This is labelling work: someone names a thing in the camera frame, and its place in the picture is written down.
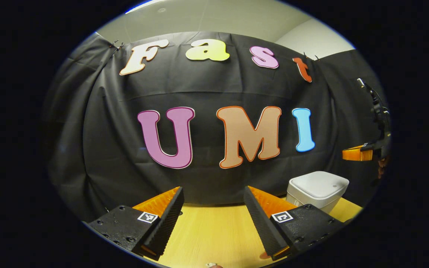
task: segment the wooden table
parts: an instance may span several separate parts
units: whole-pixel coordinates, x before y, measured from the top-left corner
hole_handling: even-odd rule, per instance
[[[361,209],[341,198],[329,214],[344,222]],[[259,258],[264,248],[245,205],[185,203],[182,212],[165,253],[156,263],[172,268],[207,268],[207,263],[223,268],[259,268],[273,263],[271,258]]]

